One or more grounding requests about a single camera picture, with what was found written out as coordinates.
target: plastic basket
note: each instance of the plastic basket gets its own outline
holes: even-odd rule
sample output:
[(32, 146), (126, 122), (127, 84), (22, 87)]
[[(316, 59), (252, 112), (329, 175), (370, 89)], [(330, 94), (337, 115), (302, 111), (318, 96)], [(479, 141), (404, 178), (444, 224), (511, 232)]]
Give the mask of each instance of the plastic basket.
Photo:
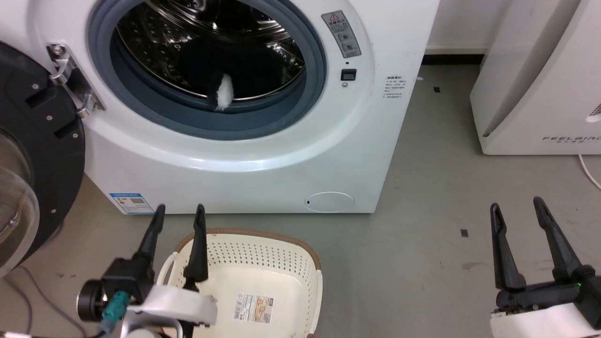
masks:
[[(183, 287), (194, 235), (160, 270), (157, 283)], [(207, 229), (209, 279), (197, 284), (217, 299), (217, 323), (194, 338), (312, 338), (322, 304), (317, 255), (294, 238), (241, 229)]]

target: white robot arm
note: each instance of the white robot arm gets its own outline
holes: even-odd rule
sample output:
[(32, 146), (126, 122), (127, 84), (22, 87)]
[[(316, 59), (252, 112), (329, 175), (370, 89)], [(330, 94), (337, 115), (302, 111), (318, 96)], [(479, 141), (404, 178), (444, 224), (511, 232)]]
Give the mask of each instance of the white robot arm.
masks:
[(120, 338), (164, 336), (157, 328), (165, 327), (177, 330), (177, 337), (171, 338), (192, 338), (194, 327), (216, 323), (216, 300), (196, 287), (209, 278), (204, 208), (198, 205), (194, 219), (195, 237), (183, 289), (154, 285), (152, 261), (164, 218), (165, 206), (160, 205), (133, 257), (115, 259), (100, 280), (88, 280), (80, 291), (78, 315), (83, 321), (100, 322), (102, 336), (113, 332), (120, 319)]
[(527, 285), (517, 270), (498, 204), (490, 207), (497, 309), (490, 328), (495, 338), (583, 338), (601, 334), (601, 278), (582, 265), (540, 197), (534, 198), (555, 268), (554, 281)]

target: barcode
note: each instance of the barcode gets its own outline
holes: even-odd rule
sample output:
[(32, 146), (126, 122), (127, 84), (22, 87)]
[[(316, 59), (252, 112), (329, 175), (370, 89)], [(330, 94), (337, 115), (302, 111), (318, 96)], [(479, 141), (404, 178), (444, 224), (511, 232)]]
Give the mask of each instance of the barcode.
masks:
[(236, 301), (236, 308), (234, 309), (234, 319), (240, 319), (240, 312), (242, 312), (242, 300)]

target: concrete floor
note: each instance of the concrete floor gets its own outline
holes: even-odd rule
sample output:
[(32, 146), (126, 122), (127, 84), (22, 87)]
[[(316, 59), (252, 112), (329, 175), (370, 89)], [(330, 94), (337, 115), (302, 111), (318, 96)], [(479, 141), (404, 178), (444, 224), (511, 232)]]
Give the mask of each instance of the concrete floor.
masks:
[[(475, 66), (421, 69), (424, 80), (415, 87), (375, 214), (209, 215), (209, 226), (276, 232), (316, 250), (325, 287), (316, 337), (490, 336), (490, 204), (501, 205), (516, 263), (536, 283), (552, 278), (552, 263), (532, 197), (546, 200), (581, 261), (601, 269), (601, 192), (575, 156), (482, 155), (468, 97), (477, 75)], [(601, 178), (601, 158), (585, 160)], [(192, 232), (192, 218), (166, 218), (156, 271)], [(120, 214), (86, 179), (63, 232), (25, 265), (50, 299), (76, 316), (82, 283), (98, 278), (115, 256), (129, 257), (149, 220)], [(41, 302), (23, 272), (11, 277), (33, 302), (33, 334), (78, 335)], [(0, 300), (0, 330), (24, 330), (25, 306), (5, 283)], [(85, 327), (92, 333), (95, 325)]]

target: warning label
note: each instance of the warning label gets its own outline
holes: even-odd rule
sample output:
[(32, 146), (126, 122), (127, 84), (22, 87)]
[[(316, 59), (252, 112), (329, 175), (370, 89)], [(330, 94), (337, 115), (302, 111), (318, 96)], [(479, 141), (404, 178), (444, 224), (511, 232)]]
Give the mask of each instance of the warning label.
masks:
[(399, 99), (403, 97), (406, 84), (407, 81), (405, 81), (402, 76), (387, 76), (382, 97), (384, 99)]
[(361, 55), (361, 48), (359, 48), (353, 28), (342, 11), (323, 14), (322, 19), (328, 25), (334, 39), (336, 39), (344, 58)]

